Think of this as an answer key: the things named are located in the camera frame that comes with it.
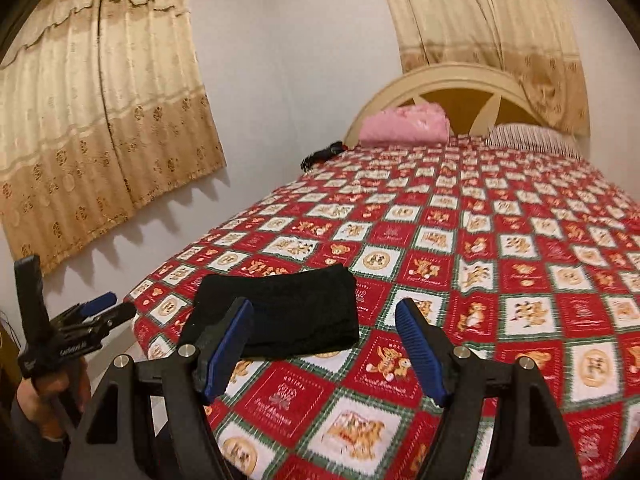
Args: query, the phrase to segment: metal pin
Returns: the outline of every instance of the metal pin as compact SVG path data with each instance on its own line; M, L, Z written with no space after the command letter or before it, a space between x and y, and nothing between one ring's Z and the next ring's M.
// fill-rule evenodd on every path
M456 346L453 349L453 355L460 359L467 359L471 356L471 350L466 346Z
M178 354L180 355L180 357L191 357L195 353L196 347L191 344L182 345L180 348L178 348Z
M536 362L531 357L523 356L518 359L518 364L525 370L533 370L536 367Z
M116 368L124 368L129 364L129 356L126 354L118 355L113 360L113 364L115 365Z

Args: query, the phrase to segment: arched headboard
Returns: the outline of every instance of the arched headboard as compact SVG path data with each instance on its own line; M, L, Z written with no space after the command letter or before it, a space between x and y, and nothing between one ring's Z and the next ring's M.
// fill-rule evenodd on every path
M380 110L429 101L439 103L456 134L485 136L496 124L544 124L516 79L500 70L469 63L441 63L411 70L373 96L349 128L352 148L365 118Z

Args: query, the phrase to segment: red checkered bedspread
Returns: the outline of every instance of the red checkered bedspread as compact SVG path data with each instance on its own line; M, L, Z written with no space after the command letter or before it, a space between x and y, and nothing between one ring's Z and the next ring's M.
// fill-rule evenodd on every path
M560 156L471 140L347 152L162 264L129 296L134 332L149 358L164 356L207 273L336 262L358 280L358 347L239 362L206 410L251 478L415 476L439 410L394 327L405 297L481 356L536 361L585 478L605 477L638 430L640 209ZM486 403L469 478L481 477L494 413Z

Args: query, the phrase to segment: hand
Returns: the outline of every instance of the hand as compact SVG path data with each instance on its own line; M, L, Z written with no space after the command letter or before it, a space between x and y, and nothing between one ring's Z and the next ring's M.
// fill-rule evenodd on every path
M49 401L52 397L64 392L68 387L69 376L65 370L39 377L34 381L23 379L18 386L15 396L18 405L27 420L30 420L38 427L40 434L44 438L58 439L65 434ZM78 398L78 409L82 413L91 399L91 382L86 373L86 361L84 358L80 359Z

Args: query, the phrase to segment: bedspread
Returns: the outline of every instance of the bedspread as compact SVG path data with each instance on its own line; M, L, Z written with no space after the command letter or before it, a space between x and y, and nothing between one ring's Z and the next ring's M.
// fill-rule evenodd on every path
M394 327L406 297L481 356L538 364L584 478L604 478L638 430L640 209L587 162L560 156L469 139L356 148L162 264L129 296L134 332L162 357L207 273L337 262L357 277L358 346L240 361L206 408L222 453L251 478L415 477L440 410ZM482 475L494 415L485 402L468 478Z

